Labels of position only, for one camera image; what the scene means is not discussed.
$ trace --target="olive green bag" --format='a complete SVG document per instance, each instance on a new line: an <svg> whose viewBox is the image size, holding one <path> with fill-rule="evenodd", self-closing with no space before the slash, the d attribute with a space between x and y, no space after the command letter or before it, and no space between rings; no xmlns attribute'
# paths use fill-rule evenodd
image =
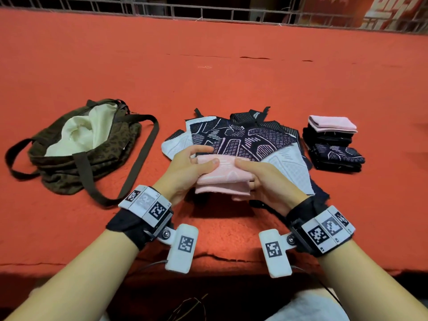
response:
<svg viewBox="0 0 428 321"><path fill-rule="evenodd" d="M105 142L87 152L69 156L45 156L47 148L61 139L62 127L68 119L88 114L93 107L106 103L117 105L117 109ZM104 197L96 188L95 180L106 176L126 162L141 133L139 122L146 120L153 122L153 129L132 166L118 198ZM154 116L133 115L122 100L104 99L98 102L88 100L86 106L63 115L32 138L12 146L6 152L5 159L10 173L18 180L29 180L40 175L46 188L62 195L72 195L84 188L100 205L109 207L119 204L131 191L158 132L159 124ZM37 170L31 174L13 170L16 157L29 143L32 145L28 156Z"/></svg>

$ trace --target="red-orange fabric surface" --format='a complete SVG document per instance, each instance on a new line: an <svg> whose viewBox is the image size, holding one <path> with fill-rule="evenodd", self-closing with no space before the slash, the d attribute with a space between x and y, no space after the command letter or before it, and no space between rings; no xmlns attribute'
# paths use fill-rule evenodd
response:
<svg viewBox="0 0 428 321"><path fill-rule="evenodd" d="M311 170L312 178L383 268L428 270L426 37L23 10L0 10L0 24L2 153L87 99L121 98L159 120L137 179L152 185L169 163L161 143L196 107L228 117L271 106L268 120L300 131L309 115L346 116L358 127L352 146L366 158L362 172ZM104 194L118 194L150 130L144 123L126 165L97 183ZM25 152L15 168L32 171ZM57 272L116 212L85 191L56 195L39 178L18 182L5 164L0 175L2 273ZM199 229L192 275L266 273L258 233L287 231L268 212L227 196L203 209L183 203L173 221ZM153 243L140 259L159 260L167 249Z"/></svg>

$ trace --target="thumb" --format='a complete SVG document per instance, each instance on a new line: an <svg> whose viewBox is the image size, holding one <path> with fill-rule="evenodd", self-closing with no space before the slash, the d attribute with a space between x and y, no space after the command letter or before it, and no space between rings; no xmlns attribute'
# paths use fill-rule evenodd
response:
<svg viewBox="0 0 428 321"><path fill-rule="evenodd" d="M260 162L254 162L254 161L247 161L247 160L242 160L240 158L236 158L235 159L235 167L251 172L254 175L257 176L257 174L260 171Z"/></svg>
<svg viewBox="0 0 428 321"><path fill-rule="evenodd" d="M214 171L219 165L220 160L217 158L202 164L195 164L198 175L203 175L204 173Z"/></svg>

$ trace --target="wrist-mounted device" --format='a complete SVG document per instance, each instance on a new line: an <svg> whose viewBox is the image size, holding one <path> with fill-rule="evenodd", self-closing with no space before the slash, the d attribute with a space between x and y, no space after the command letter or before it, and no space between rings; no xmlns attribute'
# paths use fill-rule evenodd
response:
<svg viewBox="0 0 428 321"><path fill-rule="evenodd" d="M286 250L296 248L320 257L350 240L355 232L355 227L334 206L328 207L316 196L305 199L286 217L271 208L269 211L291 231L282 236L276 229L259 233L272 278L291 275Z"/></svg>
<svg viewBox="0 0 428 321"><path fill-rule="evenodd" d="M123 232L142 250L147 242L158 239L170 245L166 270L187 274L192 264L198 229L181 224L174 230L171 203L152 187L139 185L119 204L119 212L106 229Z"/></svg>

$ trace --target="folded pink sock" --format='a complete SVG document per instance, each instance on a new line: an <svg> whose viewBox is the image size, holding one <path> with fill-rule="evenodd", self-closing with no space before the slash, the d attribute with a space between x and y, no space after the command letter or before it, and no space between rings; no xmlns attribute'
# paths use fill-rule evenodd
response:
<svg viewBox="0 0 428 321"><path fill-rule="evenodd" d="M235 167L235 156L222 154L198 155L198 163L205 163L212 159L219 159L220 165L213 172L199 177L196 182L195 194L225 193L231 195L248 195L249 181L253 174Z"/></svg>
<svg viewBox="0 0 428 321"><path fill-rule="evenodd" d="M340 130L356 133L356 126L347 117L309 116L311 126L320 132Z"/></svg>

